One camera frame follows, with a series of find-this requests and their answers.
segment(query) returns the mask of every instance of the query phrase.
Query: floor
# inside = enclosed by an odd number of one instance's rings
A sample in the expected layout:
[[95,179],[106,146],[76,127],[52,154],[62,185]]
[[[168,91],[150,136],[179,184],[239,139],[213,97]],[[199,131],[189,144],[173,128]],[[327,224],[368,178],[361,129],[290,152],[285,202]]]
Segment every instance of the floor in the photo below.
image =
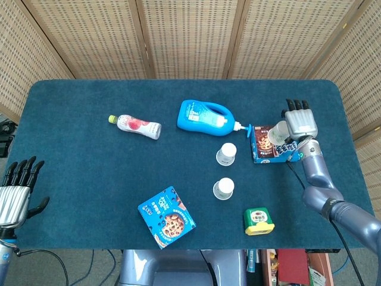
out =
[[[0,158],[0,174],[4,173],[7,159]],[[65,263],[69,284],[81,278],[89,269],[92,250],[53,250]],[[114,286],[119,275],[121,252],[112,250],[116,267],[111,276],[103,283]],[[365,248],[353,249],[353,257],[359,268],[364,284],[375,285],[377,279],[377,257]],[[339,269],[346,260],[345,250],[329,255],[332,271]],[[113,268],[113,258],[106,250],[95,250],[92,270],[89,276],[76,285],[99,285]],[[351,264],[334,276],[336,286],[358,286],[359,282]],[[14,256],[10,265],[5,286],[60,286],[65,285],[64,273],[57,260],[45,253],[33,253],[28,256]]]

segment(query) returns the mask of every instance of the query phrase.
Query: metal robot arm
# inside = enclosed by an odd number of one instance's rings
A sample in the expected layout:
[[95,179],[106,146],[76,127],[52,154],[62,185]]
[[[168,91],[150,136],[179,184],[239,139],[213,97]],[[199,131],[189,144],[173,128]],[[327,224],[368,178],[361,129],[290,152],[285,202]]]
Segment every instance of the metal robot arm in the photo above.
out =
[[295,105],[291,100],[287,102],[289,111],[283,110],[282,117],[287,121],[290,137],[298,141],[299,152],[303,153],[304,174],[310,183],[304,190],[303,202],[325,219],[346,229],[377,254],[377,285],[381,285],[381,221],[355,204],[344,201],[343,195],[332,182],[319,143],[314,139],[317,126],[308,103],[303,101],[302,107],[298,100],[295,100]]

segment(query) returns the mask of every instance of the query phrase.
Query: cookie box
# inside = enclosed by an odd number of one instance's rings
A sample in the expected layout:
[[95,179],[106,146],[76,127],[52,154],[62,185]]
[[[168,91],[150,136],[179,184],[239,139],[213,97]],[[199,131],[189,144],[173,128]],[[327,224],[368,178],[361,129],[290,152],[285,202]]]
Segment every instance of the cookie box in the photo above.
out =
[[140,204],[138,210],[161,249],[196,227],[172,186]]
[[[255,126],[250,133],[250,143],[254,163],[284,163],[287,158],[296,150],[296,142],[283,145],[273,145],[267,137],[272,126]],[[300,154],[295,151],[291,162],[300,159]]]

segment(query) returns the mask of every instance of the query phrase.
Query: blue detergent bottle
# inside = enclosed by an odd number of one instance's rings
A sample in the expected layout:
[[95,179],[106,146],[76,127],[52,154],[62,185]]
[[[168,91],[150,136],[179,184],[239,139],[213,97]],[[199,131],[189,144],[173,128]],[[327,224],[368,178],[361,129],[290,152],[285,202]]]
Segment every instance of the blue detergent bottle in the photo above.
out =
[[249,128],[235,121],[233,114],[220,104],[197,100],[184,100],[181,104],[177,127],[214,136],[225,136],[231,131]]

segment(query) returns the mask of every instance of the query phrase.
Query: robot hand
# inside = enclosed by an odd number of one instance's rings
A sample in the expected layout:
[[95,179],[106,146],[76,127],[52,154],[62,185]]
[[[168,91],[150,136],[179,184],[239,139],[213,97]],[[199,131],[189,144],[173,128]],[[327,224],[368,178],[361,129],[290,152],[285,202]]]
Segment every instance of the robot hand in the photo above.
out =
[[5,173],[2,186],[0,186],[0,228],[19,228],[26,219],[30,219],[42,212],[49,203],[45,197],[39,206],[28,210],[30,195],[33,192],[38,173],[44,161],[38,162],[32,169],[36,160],[33,156],[20,164],[13,162]]
[[292,100],[286,101],[289,111],[284,109],[282,117],[286,119],[291,139],[301,142],[309,136],[315,138],[317,136],[317,126],[306,100],[302,100],[303,107],[299,100],[295,100],[295,105]]

